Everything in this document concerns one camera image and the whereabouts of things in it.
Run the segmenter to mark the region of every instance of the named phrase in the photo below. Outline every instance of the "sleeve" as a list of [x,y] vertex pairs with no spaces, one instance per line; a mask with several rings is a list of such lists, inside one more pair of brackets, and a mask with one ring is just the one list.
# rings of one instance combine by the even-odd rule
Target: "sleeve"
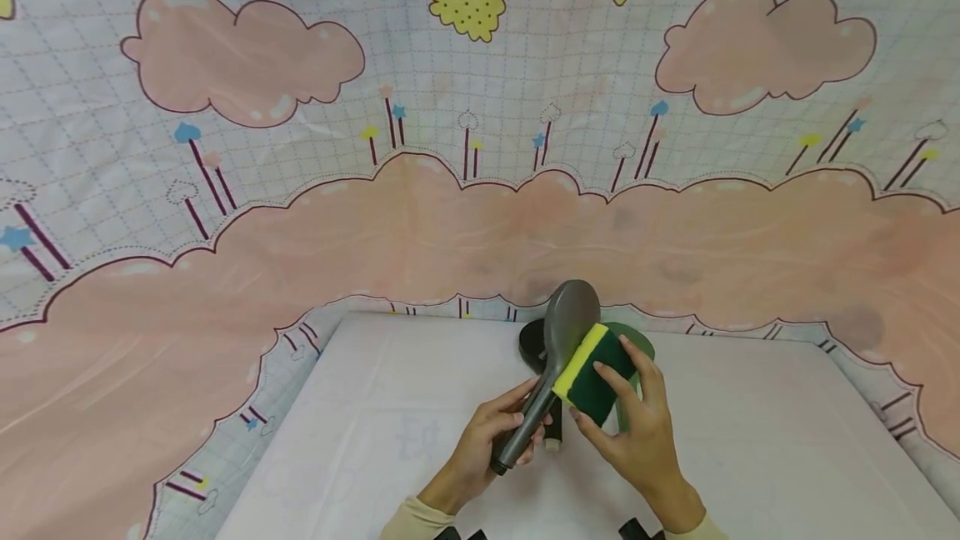
[[730,536],[720,532],[720,528],[710,519],[709,513],[692,532],[676,534],[663,530],[663,535],[665,540],[730,540]]
[[453,515],[430,508],[417,498],[407,498],[380,532],[380,540],[434,540],[453,525]]

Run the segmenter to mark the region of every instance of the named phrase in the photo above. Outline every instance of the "green scouring pad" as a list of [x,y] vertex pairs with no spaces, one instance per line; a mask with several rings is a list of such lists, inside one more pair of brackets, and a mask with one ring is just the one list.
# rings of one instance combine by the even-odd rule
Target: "green scouring pad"
[[602,426],[617,401],[617,393],[593,369],[595,361],[611,366],[626,380],[637,373],[617,334],[598,323],[583,338],[567,368],[557,377],[553,392]]

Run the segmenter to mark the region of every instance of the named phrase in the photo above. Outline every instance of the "printed fabric backdrop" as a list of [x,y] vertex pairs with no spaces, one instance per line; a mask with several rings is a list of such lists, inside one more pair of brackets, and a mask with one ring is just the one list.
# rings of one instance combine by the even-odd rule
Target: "printed fabric backdrop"
[[815,343],[960,514],[959,38],[960,0],[0,0],[0,528],[213,538],[344,313],[575,277]]

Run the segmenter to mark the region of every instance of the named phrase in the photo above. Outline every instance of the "gray brush handle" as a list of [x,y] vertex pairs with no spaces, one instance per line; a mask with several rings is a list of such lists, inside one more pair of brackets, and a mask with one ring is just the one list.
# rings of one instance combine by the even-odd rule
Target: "gray brush handle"
[[537,432],[546,413],[549,412],[550,406],[557,400],[557,395],[550,389],[553,388],[553,382],[552,379],[539,378],[537,388],[527,397],[526,402],[523,403],[523,409],[520,410],[520,413],[523,413],[522,424],[493,446],[490,468],[498,476],[502,476],[517,464],[517,459],[522,456],[523,451],[527,450],[530,440]]

